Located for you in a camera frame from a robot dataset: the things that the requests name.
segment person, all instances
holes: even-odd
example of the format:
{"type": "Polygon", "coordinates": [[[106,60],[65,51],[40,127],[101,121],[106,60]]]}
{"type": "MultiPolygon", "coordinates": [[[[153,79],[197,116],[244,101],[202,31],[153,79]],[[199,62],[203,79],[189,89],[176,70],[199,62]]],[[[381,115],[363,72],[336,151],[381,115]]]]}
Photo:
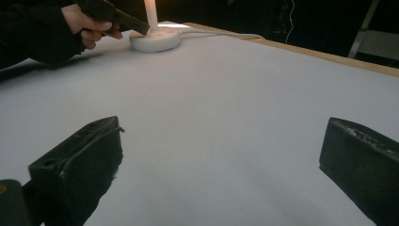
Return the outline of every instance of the person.
{"type": "Polygon", "coordinates": [[[72,0],[1,0],[0,69],[27,58],[61,63],[94,49],[103,35],[121,39],[117,24],[104,33],[112,26],[87,16],[72,0]]]}

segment desk lamp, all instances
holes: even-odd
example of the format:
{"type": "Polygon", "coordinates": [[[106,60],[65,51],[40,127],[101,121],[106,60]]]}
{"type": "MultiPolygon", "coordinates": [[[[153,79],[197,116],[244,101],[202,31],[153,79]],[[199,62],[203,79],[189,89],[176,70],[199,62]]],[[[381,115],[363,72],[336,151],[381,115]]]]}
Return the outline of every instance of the desk lamp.
{"type": "Polygon", "coordinates": [[[180,43],[181,32],[174,27],[158,26],[155,0],[144,0],[150,31],[147,36],[132,32],[129,36],[133,49],[144,53],[156,53],[173,49],[180,43]]]}

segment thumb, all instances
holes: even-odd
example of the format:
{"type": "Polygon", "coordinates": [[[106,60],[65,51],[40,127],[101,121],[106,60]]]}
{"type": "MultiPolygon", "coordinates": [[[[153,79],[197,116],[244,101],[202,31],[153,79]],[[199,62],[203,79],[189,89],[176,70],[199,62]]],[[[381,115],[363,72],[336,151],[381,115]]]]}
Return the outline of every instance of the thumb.
{"type": "Polygon", "coordinates": [[[112,23],[104,21],[96,21],[88,16],[82,18],[82,26],[85,29],[106,31],[112,27],[112,23]]]}

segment lamp base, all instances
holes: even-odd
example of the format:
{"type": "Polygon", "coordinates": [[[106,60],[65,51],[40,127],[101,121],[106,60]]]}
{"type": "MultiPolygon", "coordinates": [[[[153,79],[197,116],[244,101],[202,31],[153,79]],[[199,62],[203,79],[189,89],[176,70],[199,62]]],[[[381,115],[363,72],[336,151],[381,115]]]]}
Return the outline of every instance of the lamp base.
{"type": "Polygon", "coordinates": [[[176,28],[159,26],[155,31],[150,30],[145,37],[139,37],[133,32],[129,36],[129,41],[132,48],[138,52],[156,53],[178,46],[180,35],[176,28]]]}

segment black sleeve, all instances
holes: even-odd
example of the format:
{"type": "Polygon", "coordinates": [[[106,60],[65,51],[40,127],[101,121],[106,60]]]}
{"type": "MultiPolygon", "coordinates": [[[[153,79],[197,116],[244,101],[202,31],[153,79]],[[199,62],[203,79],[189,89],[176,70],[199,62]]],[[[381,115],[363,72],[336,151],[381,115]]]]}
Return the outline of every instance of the black sleeve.
{"type": "Polygon", "coordinates": [[[26,58],[57,64],[80,54],[80,44],[56,0],[0,6],[0,69],[26,58]]]}

